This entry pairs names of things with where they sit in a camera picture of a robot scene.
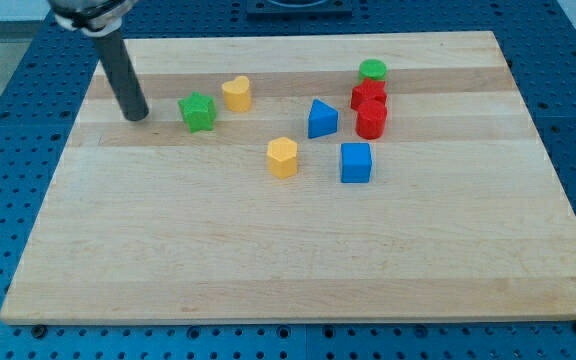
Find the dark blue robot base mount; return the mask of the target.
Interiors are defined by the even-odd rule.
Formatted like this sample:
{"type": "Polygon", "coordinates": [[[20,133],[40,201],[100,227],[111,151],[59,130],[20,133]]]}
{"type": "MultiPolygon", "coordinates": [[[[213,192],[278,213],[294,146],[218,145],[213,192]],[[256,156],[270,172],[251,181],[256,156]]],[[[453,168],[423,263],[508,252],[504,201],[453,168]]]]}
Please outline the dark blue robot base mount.
{"type": "Polygon", "coordinates": [[[248,18],[351,15],[352,0],[245,0],[248,18]]]}

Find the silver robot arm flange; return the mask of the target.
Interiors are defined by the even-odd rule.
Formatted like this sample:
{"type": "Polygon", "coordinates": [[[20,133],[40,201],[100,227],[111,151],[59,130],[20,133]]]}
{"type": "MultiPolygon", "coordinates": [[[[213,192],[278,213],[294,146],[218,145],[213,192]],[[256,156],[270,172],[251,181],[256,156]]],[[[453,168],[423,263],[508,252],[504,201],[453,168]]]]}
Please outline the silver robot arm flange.
{"type": "Polygon", "coordinates": [[[103,37],[118,30],[139,0],[48,0],[55,21],[69,31],[103,37]]]}

